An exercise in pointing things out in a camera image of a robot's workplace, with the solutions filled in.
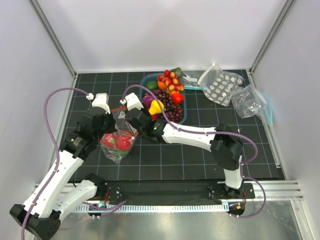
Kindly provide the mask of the yellow pear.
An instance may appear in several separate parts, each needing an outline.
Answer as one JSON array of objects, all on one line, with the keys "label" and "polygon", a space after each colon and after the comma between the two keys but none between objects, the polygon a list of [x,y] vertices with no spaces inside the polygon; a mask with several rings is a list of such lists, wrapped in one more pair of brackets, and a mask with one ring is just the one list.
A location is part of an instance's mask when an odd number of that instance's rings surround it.
[{"label": "yellow pear", "polygon": [[161,114],[164,109],[164,104],[160,100],[153,100],[150,104],[148,112],[151,116],[153,116]]}]

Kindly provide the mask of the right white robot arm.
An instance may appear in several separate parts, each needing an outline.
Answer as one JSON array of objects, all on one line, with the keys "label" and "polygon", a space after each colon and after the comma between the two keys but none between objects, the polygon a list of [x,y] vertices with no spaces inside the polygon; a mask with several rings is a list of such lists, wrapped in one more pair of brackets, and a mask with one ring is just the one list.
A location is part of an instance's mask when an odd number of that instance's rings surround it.
[{"label": "right white robot arm", "polygon": [[226,124],[218,128],[199,128],[168,123],[164,119],[152,120],[150,114],[137,108],[125,111],[125,120],[151,143],[182,144],[210,152],[215,164],[224,172],[223,194],[234,199],[243,194],[240,170],[243,143],[234,135],[222,133],[231,129]]}]

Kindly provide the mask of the orange zipper clear bag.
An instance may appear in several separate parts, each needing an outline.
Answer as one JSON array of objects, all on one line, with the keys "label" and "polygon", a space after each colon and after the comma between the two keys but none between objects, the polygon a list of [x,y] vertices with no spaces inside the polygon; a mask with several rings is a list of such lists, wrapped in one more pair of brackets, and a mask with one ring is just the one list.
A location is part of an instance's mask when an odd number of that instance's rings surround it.
[{"label": "orange zipper clear bag", "polygon": [[106,158],[119,165],[131,151],[138,132],[125,119],[126,107],[120,106],[111,110],[113,118],[116,121],[113,133],[106,133],[100,140],[100,148]]}]

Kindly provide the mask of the red apple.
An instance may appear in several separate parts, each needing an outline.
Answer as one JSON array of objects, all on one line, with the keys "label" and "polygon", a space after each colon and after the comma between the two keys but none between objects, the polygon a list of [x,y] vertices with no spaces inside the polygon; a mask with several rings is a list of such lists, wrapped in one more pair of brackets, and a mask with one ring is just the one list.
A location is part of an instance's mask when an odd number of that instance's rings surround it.
[{"label": "red apple", "polygon": [[115,146],[122,152],[128,151],[134,144],[134,138],[128,135],[120,135],[115,139]]}]

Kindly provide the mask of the pink dragon fruit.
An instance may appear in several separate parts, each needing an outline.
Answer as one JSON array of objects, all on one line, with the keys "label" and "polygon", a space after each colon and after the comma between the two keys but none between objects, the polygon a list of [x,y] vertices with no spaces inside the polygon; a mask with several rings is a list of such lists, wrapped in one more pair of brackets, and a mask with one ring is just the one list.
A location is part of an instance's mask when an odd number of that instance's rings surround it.
[{"label": "pink dragon fruit", "polygon": [[112,133],[105,134],[100,140],[101,150],[106,157],[119,157],[115,136]]}]

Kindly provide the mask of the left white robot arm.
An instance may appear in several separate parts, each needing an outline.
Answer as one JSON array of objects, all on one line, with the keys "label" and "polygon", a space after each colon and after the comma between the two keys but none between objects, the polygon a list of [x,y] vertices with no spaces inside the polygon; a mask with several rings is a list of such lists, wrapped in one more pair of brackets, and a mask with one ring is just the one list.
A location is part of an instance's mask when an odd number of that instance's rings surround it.
[{"label": "left white robot arm", "polygon": [[57,150],[57,158],[40,185],[23,203],[14,204],[9,213],[21,226],[20,238],[25,232],[51,239],[62,221],[88,199],[101,200],[107,192],[105,180],[93,173],[64,196],[60,196],[66,183],[96,149],[104,134],[116,131],[116,121],[111,112],[102,109],[88,110],[73,131]]}]

